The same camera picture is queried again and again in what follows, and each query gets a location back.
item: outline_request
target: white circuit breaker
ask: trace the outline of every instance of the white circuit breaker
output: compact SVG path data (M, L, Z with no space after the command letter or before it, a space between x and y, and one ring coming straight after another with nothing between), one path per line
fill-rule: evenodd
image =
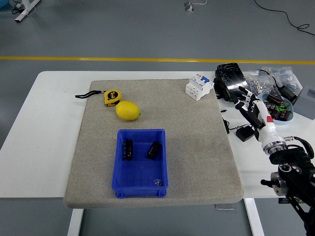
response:
M195 75L190 78L189 83L186 85L186 93L198 101L204 95L210 93L214 83L202 75Z

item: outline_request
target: white table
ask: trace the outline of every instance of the white table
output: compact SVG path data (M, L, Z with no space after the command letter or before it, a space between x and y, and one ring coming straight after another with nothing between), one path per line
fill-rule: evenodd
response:
M0 150L0 198L62 198L86 100L74 96L89 91L94 80L182 79L200 73L210 80L214 72L96 72L47 71L38 75ZM219 100L230 128L248 123L232 103ZM283 136L298 136L315 147L315 122L299 114L283 126ZM244 198L275 198L260 184L277 171L255 138L240 141L228 135L239 170Z

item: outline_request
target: clear plastic bag of screws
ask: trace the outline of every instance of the clear plastic bag of screws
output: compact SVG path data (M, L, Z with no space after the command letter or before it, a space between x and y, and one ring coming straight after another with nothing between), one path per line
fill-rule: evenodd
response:
M275 82L266 72L259 70L249 71L246 81L252 93L254 93L256 96L263 93L276 94L273 87Z
M302 87L294 76L291 67L263 67L263 69L275 78L279 87L286 86L296 95L299 95Z

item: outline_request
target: black capacitor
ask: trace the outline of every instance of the black capacitor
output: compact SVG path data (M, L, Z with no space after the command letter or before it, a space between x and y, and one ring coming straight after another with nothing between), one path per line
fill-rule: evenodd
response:
M161 148L162 144L159 142L153 142L149 151L147 152L147 157L151 160L155 160Z
M277 106L277 105L272 104L270 102L266 102L265 105L266 105L268 111L270 111L270 112L273 112L276 109L276 106Z
M290 112L289 111L283 111L281 112L280 116L279 116L279 120L281 121L287 121L287 119L289 119L290 116Z
M124 161L131 161L133 158L133 141L126 139L123 147L123 159Z
M271 113L272 119L279 119L279 116L280 116L279 111L277 111L277 110L272 111L272 113Z
M271 95L271 94L267 96L267 100L278 105L278 106L282 106L284 104L283 99L278 98L278 97Z

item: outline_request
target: blue bowl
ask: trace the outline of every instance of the blue bowl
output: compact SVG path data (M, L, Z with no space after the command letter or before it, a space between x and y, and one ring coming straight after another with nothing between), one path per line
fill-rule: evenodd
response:
M257 98L259 98L260 100L267 100L267 97L268 97L269 94L267 93L261 93L260 95L257 96ZM291 114L289 115L289 118L287 119L287 121L281 121L281 120L277 120L277 119L274 119L274 123L275 124L278 124L278 125L284 125L284 124L288 124L288 122L290 122L292 119L293 119L293 106L292 106L292 103L287 100L286 98L284 98L285 102L287 104L289 104L289 109L291 111Z

